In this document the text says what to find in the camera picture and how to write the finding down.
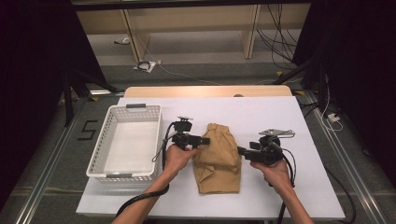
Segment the black cord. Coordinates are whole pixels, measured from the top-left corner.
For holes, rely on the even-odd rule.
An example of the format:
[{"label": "black cord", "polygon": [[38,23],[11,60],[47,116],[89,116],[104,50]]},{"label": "black cord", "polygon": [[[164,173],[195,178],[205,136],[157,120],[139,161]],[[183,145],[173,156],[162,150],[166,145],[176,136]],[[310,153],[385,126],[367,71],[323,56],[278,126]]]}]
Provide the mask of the black cord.
[{"label": "black cord", "polygon": [[[274,52],[275,52],[276,54],[278,54],[279,56],[281,56],[284,60],[286,59],[286,60],[288,60],[289,62],[291,62],[292,59],[291,59],[291,57],[290,57],[290,55],[289,55],[289,53],[288,53],[288,50],[287,50],[286,48],[288,48],[289,51],[290,51],[290,53],[291,53],[292,55],[294,55],[294,53],[292,52],[292,50],[291,50],[291,48],[290,48],[290,44],[286,41],[286,38],[285,38],[285,36],[283,36],[282,30],[281,30],[280,21],[281,21],[281,17],[282,17],[283,5],[282,5],[282,4],[277,4],[277,6],[276,6],[276,14],[277,14],[277,18],[278,18],[278,21],[277,21],[277,22],[276,22],[276,17],[274,16],[274,14],[273,14],[273,12],[272,12],[272,10],[271,10],[271,8],[269,7],[268,4],[267,4],[267,7],[268,7],[268,11],[270,12],[271,17],[272,17],[272,19],[273,19],[273,21],[274,21],[274,25],[276,26],[276,35],[275,35],[275,38],[274,38],[273,43],[272,43],[271,46],[267,45],[265,41],[264,41],[264,43],[271,49],[271,59],[272,59],[274,65],[276,65],[276,66],[279,67],[279,68],[292,70],[292,68],[280,66],[280,65],[277,64],[277,63],[275,62],[275,60],[274,60]],[[280,38],[281,38],[281,42],[280,42],[280,43],[282,44],[282,49],[285,51],[286,55],[284,55],[283,53],[280,53],[279,50],[275,50],[275,47],[274,47],[275,42],[276,42],[276,43],[279,43],[279,42],[276,41],[276,37],[277,37],[277,34],[278,34],[278,33],[280,34]]]},{"label": "black cord", "polygon": [[315,107],[313,107],[313,108],[311,108],[309,111],[308,111],[308,113],[306,113],[305,115],[304,115],[304,119],[306,119],[306,117],[314,110],[314,109],[316,109],[317,107],[315,106]]},{"label": "black cord", "polygon": [[295,181],[295,179],[296,179],[296,174],[297,174],[297,165],[296,165],[296,160],[294,159],[294,156],[293,156],[293,154],[289,151],[289,150],[287,150],[287,149],[285,149],[285,148],[282,148],[284,151],[287,151],[287,152],[289,152],[289,154],[291,155],[291,157],[293,158],[293,163],[294,163],[294,177],[293,177],[293,183],[294,183],[294,181]]},{"label": "black cord", "polygon": [[344,220],[339,220],[339,222],[342,223],[346,223],[346,224],[350,224],[355,222],[356,220],[356,207],[355,204],[353,203],[352,197],[350,196],[350,194],[347,192],[346,187],[341,183],[341,181],[329,170],[329,168],[327,168],[325,165],[324,169],[327,171],[327,173],[329,173],[329,175],[332,176],[332,178],[340,185],[340,187],[343,189],[343,191],[346,193],[346,196],[348,197],[349,201],[350,201],[350,205],[352,206],[352,218],[349,221],[344,221]]},{"label": "black cord", "polygon": [[291,37],[291,39],[297,44],[297,43],[298,43],[297,40],[294,39],[294,37],[290,34],[290,32],[289,32],[288,29],[286,30],[286,32],[288,32],[288,34],[289,34],[289,36]]},{"label": "black cord", "polygon": [[270,39],[269,37],[267,37],[267,36],[263,33],[263,31],[257,30],[257,33],[259,34],[260,38],[262,39],[262,42],[264,43],[264,45],[265,45],[267,48],[269,48],[269,49],[271,50],[272,56],[273,56],[273,53],[275,53],[275,54],[279,55],[280,57],[282,57],[282,58],[288,60],[289,62],[291,62],[291,59],[288,58],[288,56],[284,55],[281,51],[279,51],[278,49],[276,49],[276,48],[274,47],[274,45],[271,44],[271,43],[269,43],[269,41],[268,41],[266,38],[268,38],[269,40],[273,41],[273,43],[274,43],[274,42],[275,42],[275,43],[281,43],[281,42],[275,41],[274,39]]},{"label": "black cord", "polygon": [[[292,154],[289,150],[287,150],[287,149],[285,149],[285,148],[281,148],[281,147],[279,147],[278,145],[276,145],[275,143],[274,143],[274,147],[278,147],[276,150],[279,149],[279,150],[286,150],[286,151],[288,151],[289,154],[291,155],[291,157],[293,158],[293,162],[294,162],[294,172],[293,172],[293,169],[291,168],[290,161],[289,161],[288,158],[285,156],[285,154],[282,153],[282,158],[283,158],[283,160],[286,162],[286,164],[287,164],[288,167],[289,167],[289,172],[290,172],[290,183],[291,183],[291,186],[294,187],[294,180],[295,180],[295,174],[296,174],[296,160],[294,159],[293,154]],[[284,216],[284,214],[285,214],[285,209],[286,209],[286,205],[285,205],[284,202],[282,202],[282,206],[280,207],[280,211],[279,211],[279,216],[277,217],[277,224],[282,223],[283,216]]]},{"label": "black cord", "polygon": [[299,104],[299,106],[300,106],[301,109],[303,109],[303,108],[306,107],[306,106],[311,106],[311,105],[318,106],[318,104],[319,104],[318,102],[315,102],[315,103],[307,104],[307,105]]},{"label": "black cord", "polygon": [[[163,139],[163,144],[161,145],[161,150],[158,151],[158,153],[154,156],[154,158],[151,160],[153,162],[155,162],[158,159],[158,156],[160,154],[160,152],[163,153],[163,168],[165,167],[165,154],[166,154],[166,145],[168,143],[168,134],[169,134],[169,130],[171,129],[171,127],[175,125],[174,122],[172,122],[168,129],[166,130],[166,134],[165,134],[165,138]],[[152,197],[159,197],[161,195],[164,195],[166,192],[168,192],[169,190],[169,185],[167,185],[164,189],[162,190],[158,190],[158,191],[153,191],[153,192],[149,192],[149,193],[144,193],[144,194],[140,194],[137,195],[135,197],[133,197],[132,199],[128,200],[126,203],[124,203],[119,211],[116,214],[116,217],[119,216],[123,210],[125,210],[125,208],[127,208],[129,205],[131,205],[132,203],[135,203],[137,201],[143,200],[143,199],[147,199],[147,198],[152,198]]]}]

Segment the human arm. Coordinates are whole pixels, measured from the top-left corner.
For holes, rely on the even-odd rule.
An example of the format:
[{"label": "human arm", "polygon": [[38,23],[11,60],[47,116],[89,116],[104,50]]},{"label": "human arm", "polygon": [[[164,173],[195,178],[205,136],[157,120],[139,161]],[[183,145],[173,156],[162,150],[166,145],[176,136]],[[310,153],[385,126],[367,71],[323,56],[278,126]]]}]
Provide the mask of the human arm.
[{"label": "human arm", "polygon": [[[166,188],[166,186],[177,176],[178,172],[187,165],[189,159],[198,152],[198,148],[183,151],[175,145],[170,146],[166,150],[166,163],[165,167],[163,168],[163,172],[144,191],[144,193],[159,191]],[[125,208],[125,210],[118,217],[116,217],[112,223],[142,223],[159,198],[159,196],[151,197],[132,203],[127,208]]]},{"label": "human arm", "polygon": [[274,186],[274,190],[288,208],[293,223],[314,223],[290,183],[289,170],[285,161],[279,161],[272,166],[252,161],[250,165],[261,170],[264,174],[264,180]]}]

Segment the gray floor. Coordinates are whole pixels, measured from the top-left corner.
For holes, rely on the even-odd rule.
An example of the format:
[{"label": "gray floor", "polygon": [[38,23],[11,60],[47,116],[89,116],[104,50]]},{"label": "gray floor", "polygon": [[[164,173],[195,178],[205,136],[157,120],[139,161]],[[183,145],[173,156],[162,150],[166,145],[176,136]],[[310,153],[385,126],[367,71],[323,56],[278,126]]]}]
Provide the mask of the gray floor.
[{"label": "gray floor", "polygon": [[[299,31],[292,31],[298,38]],[[155,34],[151,37],[148,46],[150,55],[145,58],[149,61],[163,61],[163,69],[156,66],[152,73],[143,73],[133,69],[135,62],[128,45],[115,45],[114,40],[122,40],[125,35],[96,35],[90,36],[92,48],[95,51],[98,62],[102,65],[107,81],[118,88],[129,86],[169,86],[169,85],[254,85],[268,84],[276,79],[276,72],[287,69],[276,67],[272,63],[271,51],[264,47],[260,39],[256,38],[253,57],[246,60],[242,54],[242,46],[239,42],[238,33],[213,32],[213,33],[181,33],[181,34]],[[279,57],[275,62],[284,64]],[[289,84],[298,89],[296,77]],[[91,90],[99,89],[95,85],[89,85]],[[296,96],[301,104],[309,103],[308,97]],[[30,223],[109,223],[111,217],[84,217],[76,214],[78,201],[82,195],[88,178],[85,176],[86,166],[92,154],[92,149],[101,129],[106,111],[109,106],[115,105],[119,96],[101,96],[95,100],[79,99],[75,101],[76,107],[81,107],[76,125],[70,134],[64,152],[56,164],[51,179],[44,195],[36,208]],[[302,109],[306,114],[311,107]],[[341,114],[341,123],[344,129],[337,132],[337,137],[346,149],[356,166],[362,181],[374,196],[380,212],[385,216],[388,223],[396,223],[396,190],[389,183],[374,159],[361,152],[362,145],[359,137],[350,125],[347,115]],[[89,137],[89,133],[81,130],[87,120],[96,120],[87,126],[97,130],[92,140],[78,140]],[[338,177],[347,191],[351,194],[357,208],[355,223],[372,223],[364,209],[359,193],[354,189],[346,172],[340,165],[322,131],[315,112],[306,117],[306,123],[317,146],[318,153],[332,172]],[[59,103],[59,110],[53,118],[48,133],[43,139],[39,149],[25,169],[17,187],[11,194],[6,207],[0,214],[0,223],[15,223],[21,208],[28,199],[33,187],[40,179],[52,151],[58,144],[58,139],[64,131],[64,105]],[[352,209],[346,194],[339,184],[330,177],[332,185],[346,212],[351,218]],[[181,223],[181,220],[160,220],[159,223]],[[183,223],[204,223],[197,220],[185,220]],[[229,221],[205,221],[205,223],[231,223]]]}]

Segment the black curtain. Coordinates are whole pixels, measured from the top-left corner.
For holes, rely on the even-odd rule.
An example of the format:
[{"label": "black curtain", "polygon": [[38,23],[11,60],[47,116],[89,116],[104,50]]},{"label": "black curtain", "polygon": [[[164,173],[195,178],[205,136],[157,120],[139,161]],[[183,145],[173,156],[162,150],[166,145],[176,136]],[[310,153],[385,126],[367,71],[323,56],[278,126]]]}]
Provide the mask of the black curtain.
[{"label": "black curtain", "polygon": [[[297,64],[314,55],[345,2],[313,2],[294,54]],[[395,9],[392,1],[357,1],[336,24],[320,63],[329,77],[331,96],[353,122],[362,147],[371,151],[396,187]],[[309,75],[309,82],[319,80],[318,73]]]},{"label": "black curtain", "polygon": [[[67,0],[57,3],[70,6]],[[35,0],[0,1],[0,209],[35,153],[62,95],[62,77],[80,96],[105,81],[77,14]]]}]

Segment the tabletop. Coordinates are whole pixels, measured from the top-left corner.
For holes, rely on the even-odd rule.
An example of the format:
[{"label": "tabletop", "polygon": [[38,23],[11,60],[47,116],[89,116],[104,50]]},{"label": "tabletop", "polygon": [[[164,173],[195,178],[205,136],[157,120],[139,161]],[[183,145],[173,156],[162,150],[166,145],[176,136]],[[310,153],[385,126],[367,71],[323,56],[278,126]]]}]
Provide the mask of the tabletop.
[{"label": "tabletop", "polygon": [[[212,91],[216,87],[195,87],[192,90]],[[145,103],[161,105],[163,128],[177,120],[178,115],[193,117],[191,134],[205,133],[207,123],[226,125],[235,137],[238,146],[248,147],[249,141],[257,141],[259,132],[267,129],[293,130],[296,135],[282,139],[281,146],[292,151],[297,164],[295,190],[309,215],[318,220],[335,220],[345,217],[324,170],[318,151],[307,129],[300,107],[293,96],[248,96],[248,86],[235,87],[226,94],[219,88],[216,97],[198,97],[181,92],[181,97],[135,97],[145,88],[130,88],[119,105]],[[260,87],[255,91],[276,87]],[[169,93],[168,88],[158,87]],[[242,94],[245,97],[224,97]],[[136,195],[132,189],[107,189],[96,179],[90,178],[84,190],[77,213],[87,216],[114,216],[119,207]],[[233,194],[200,194],[192,173],[192,162],[170,184],[168,193],[155,204],[150,217],[162,218],[221,218],[221,219],[273,219],[277,218],[281,200],[274,190],[263,181],[262,173],[251,168],[249,161],[242,159],[241,190]]]},{"label": "tabletop", "polygon": [[124,97],[291,96],[287,86],[166,86],[130,87]]}]

